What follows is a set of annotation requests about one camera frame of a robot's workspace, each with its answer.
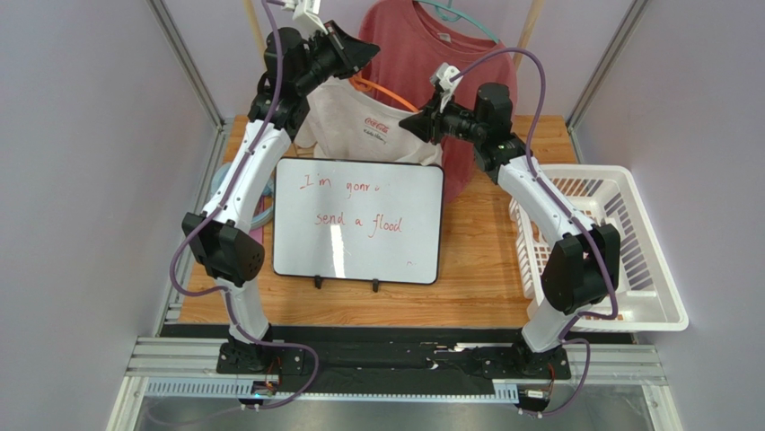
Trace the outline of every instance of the whiteboard frame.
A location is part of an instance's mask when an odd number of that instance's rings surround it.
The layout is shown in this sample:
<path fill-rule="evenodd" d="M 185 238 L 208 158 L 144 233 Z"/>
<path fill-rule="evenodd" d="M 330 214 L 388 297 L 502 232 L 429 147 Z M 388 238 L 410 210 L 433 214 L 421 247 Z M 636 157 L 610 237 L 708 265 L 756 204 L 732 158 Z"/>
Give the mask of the whiteboard frame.
<path fill-rule="evenodd" d="M 401 163 L 401 162 L 370 162 L 366 160 L 346 160 L 346 159 L 314 159 L 314 158 L 307 158 L 307 157 L 282 157 L 279 162 L 277 163 L 277 167 L 274 168 L 274 178 L 276 178 L 276 172 L 278 170 L 279 164 L 282 162 L 282 160 L 285 159 L 295 159 L 295 160 L 305 160 L 305 161 L 311 161 L 311 162 L 341 162 L 341 163 L 366 163 L 366 164 L 398 164 L 398 165 L 404 165 L 404 166 L 419 166 L 423 168 L 437 168 L 441 171 L 441 209 L 438 212 L 438 252 L 437 252 L 437 259 L 435 262 L 435 277 L 433 278 L 433 281 L 429 283 L 416 283 L 416 282 L 407 282 L 407 281 L 388 281 L 388 280 L 382 280 L 382 279 L 367 279 L 367 278 L 338 278 L 338 277 L 324 277 L 319 276 L 321 280 L 349 280 L 349 281 L 365 281 L 374 284 L 377 282 L 377 284 L 380 283 L 395 283 L 398 285 L 417 285 L 417 286 L 432 286 L 435 284 L 436 281 L 438 281 L 438 276 L 441 274 L 441 243 L 444 236 L 444 193 L 446 191 L 446 171 L 444 171 L 444 168 L 437 164 L 429 164 L 429 165 L 422 165 L 418 163 Z M 279 213 L 278 213 L 278 205 L 277 205 L 277 191 L 278 191 L 278 181 L 275 181 L 274 184 L 274 222 L 271 229 L 271 270 L 274 272 L 274 274 L 280 276 L 280 277 L 300 277 L 300 278 L 308 278 L 308 279 L 315 279 L 316 276 L 303 276 L 303 275 L 293 275 L 293 274 L 280 274 L 277 272 L 277 269 L 274 265 L 275 263 L 275 257 L 276 253 L 274 252 L 274 247 L 277 243 L 277 220 L 279 219 Z"/>

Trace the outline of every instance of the red t-shirt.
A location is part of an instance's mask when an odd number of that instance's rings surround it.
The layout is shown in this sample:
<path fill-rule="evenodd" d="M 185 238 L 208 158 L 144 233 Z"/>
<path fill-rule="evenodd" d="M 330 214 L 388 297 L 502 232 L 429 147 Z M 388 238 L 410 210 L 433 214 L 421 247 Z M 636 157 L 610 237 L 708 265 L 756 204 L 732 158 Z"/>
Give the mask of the red t-shirt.
<path fill-rule="evenodd" d="M 358 37 L 381 48 L 362 76 L 418 107 L 433 97 L 430 76 L 442 63 L 464 70 L 488 52 L 505 47 L 502 43 L 471 38 L 449 29 L 412 0 L 381 0 L 374 4 L 361 23 Z M 457 87 L 455 101 L 473 109 L 479 86 L 501 83 L 510 88 L 515 104 L 518 87 L 512 60 L 509 55 L 494 57 L 470 71 Z M 373 92 L 372 96 L 387 105 L 400 107 L 381 92 Z M 447 137 L 443 147 L 444 197 L 449 202 L 470 182 L 474 171 L 473 146 Z"/>

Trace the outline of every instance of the teal hanger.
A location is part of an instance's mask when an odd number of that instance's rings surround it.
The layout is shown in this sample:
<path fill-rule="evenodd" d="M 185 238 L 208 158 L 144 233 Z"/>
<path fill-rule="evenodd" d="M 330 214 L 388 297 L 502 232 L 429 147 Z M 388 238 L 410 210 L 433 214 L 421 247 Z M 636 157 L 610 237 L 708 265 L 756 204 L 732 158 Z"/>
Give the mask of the teal hanger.
<path fill-rule="evenodd" d="M 446 4 L 446 7 L 452 7 L 452 0 L 449 0 L 449 3 Z M 436 6 L 435 7 L 435 13 L 439 17 L 441 17 L 441 19 L 444 20 L 444 21 L 458 22 L 461 19 L 460 15 L 455 15 L 455 16 L 445 15 L 443 12 L 441 12 L 442 10 L 443 10 L 443 8 L 441 6 Z"/>
<path fill-rule="evenodd" d="M 499 43 L 499 38 L 495 36 L 494 33 L 491 32 L 491 30 L 484 27 L 483 24 L 476 21 L 472 16 L 452 8 L 452 0 L 449 0 L 449 4 L 438 3 L 432 0 L 414 0 L 414 1 L 418 3 L 431 4 L 435 6 L 435 11 L 438 13 L 438 16 L 440 16 L 441 19 L 443 19 L 444 21 L 457 22 L 461 18 L 464 18 L 465 21 L 475 25 L 476 27 L 479 28 L 479 30 L 483 31 L 484 34 L 486 34 L 489 39 L 494 41 L 494 43 Z M 444 15 L 444 13 L 441 12 L 442 9 L 445 10 L 446 12 L 453 14 L 454 17 L 449 17 Z"/>

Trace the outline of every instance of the clothes hanger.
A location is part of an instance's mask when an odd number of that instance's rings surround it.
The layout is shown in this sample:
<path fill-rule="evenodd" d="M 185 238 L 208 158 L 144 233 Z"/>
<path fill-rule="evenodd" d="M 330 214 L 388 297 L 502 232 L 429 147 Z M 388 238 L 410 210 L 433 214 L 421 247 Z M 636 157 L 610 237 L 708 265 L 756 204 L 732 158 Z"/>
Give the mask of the clothes hanger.
<path fill-rule="evenodd" d="M 404 105 L 404 107 L 406 107 L 408 110 L 411 110 L 412 112 L 419 112 L 419 109 L 417 109 L 417 107 L 409 103 L 409 101 L 407 101 L 403 97 L 399 96 L 395 92 L 392 92 L 391 90 L 388 90 L 382 85 L 373 83 L 372 81 L 362 78 L 360 75 L 353 75 L 350 77 L 350 79 L 348 79 L 348 81 L 350 82 L 351 85 L 353 85 L 353 88 L 355 88 L 359 92 L 370 92 L 372 91 L 372 89 L 375 89 L 379 92 L 387 94 L 388 96 L 391 96 L 395 101 Z"/>
<path fill-rule="evenodd" d="M 475 25 L 476 27 L 479 28 L 479 30 L 483 31 L 484 34 L 486 34 L 489 39 L 494 41 L 494 43 L 499 43 L 499 38 L 497 36 L 495 36 L 494 33 L 492 33 L 491 30 L 487 29 L 483 24 L 481 24 L 480 22 L 476 21 L 472 16 L 470 16 L 470 15 L 468 15 L 466 13 L 463 13 L 461 11 L 458 11 L 457 9 L 452 8 L 451 7 L 451 5 L 452 5 L 451 0 L 450 0 L 448 5 L 447 4 L 443 4 L 443 3 L 438 3 L 438 2 L 435 2 L 435 1 L 432 1 L 432 0 L 414 0 L 414 1 L 418 2 L 418 3 L 431 4 L 432 6 L 435 6 L 436 7 L 436 11 L 439 13 L 439 16 L 441 16 L 443 14 L 440 11 L 441 9 L 443 9 L 443 10 L 449 12 L 449 13 L 453 13 L 455 16 L 457 16 L 457 19 L 453 20 L 453 21 L 452 21 L 452 18 L 449 18 L 449 17 L 443 18 L 442 17 L 442 19 L 444 19 L 445 21 L 456 22 L 456 21 L 460 20 L 461 18 L 464 18 L 465 21 Z"/>
<path fill-rule="evenodd" d="M 446 4 L 446 7 L 452 7 L 452 0 L 449 0 L 449 3 Z M 437 14 L 443 21 L 447 22 L 458 22 L 462 17 L 460 15 L 455 16 L 448 16 L 445 15 L 443 12 L 441 12 L 443 8 L 441 6 L 435 7 L 435 14 Z"/>

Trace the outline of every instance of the orange hanger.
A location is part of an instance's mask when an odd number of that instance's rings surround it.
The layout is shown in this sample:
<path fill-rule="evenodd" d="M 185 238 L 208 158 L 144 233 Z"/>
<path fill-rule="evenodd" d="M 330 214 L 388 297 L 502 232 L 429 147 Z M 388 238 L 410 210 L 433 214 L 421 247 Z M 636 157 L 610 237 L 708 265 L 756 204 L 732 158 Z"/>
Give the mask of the orange hanger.
<path fill-rule="evenodd" d="M 375 84 L 372 81 L 368 81 L 361 77 L 361 75 L 353 75 L 348 79 L 351 85 L 353 85 L 353 88 L 355 88 L 359 92 L 370 92 L 372 89 L 375 89 L 379 92 L 382 92 L 384 94 L 387 94 L 391 96 L 395 101 L 398 103 L 404 105 L 408 110 L 411 110 L 412 112 L 419 112 L 419 109 L 417 109 L 413 104 L 409 103 L 406 99 L 399 96 L 395 92 L 392 92 L 391 90 L 388 90 L 387 88 L 383 87 L 382 85 Z"/>

